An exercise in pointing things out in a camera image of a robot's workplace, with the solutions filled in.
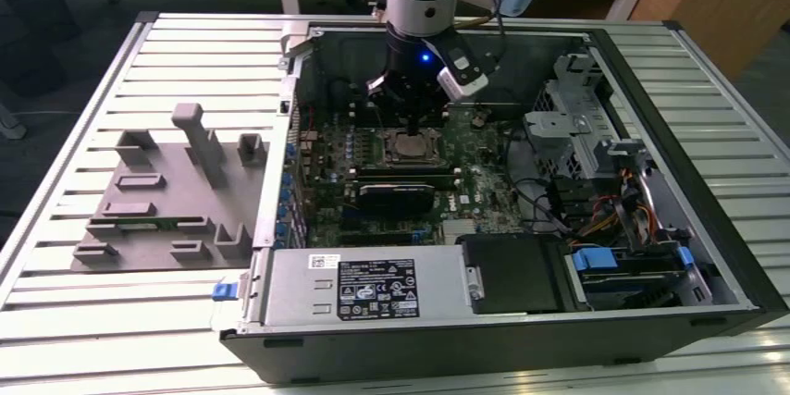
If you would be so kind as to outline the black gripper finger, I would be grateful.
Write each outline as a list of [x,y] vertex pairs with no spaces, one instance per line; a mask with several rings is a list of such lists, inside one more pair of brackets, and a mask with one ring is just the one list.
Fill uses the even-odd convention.
[[414,133],[414,88],[403,74],[384,73],[368,82],[368,97],[403,124],[407,134]]
[[446,97],[418,97],[412,104],[412,133],[418,134],[423,127],[431,127],[443,121],[447,108]]

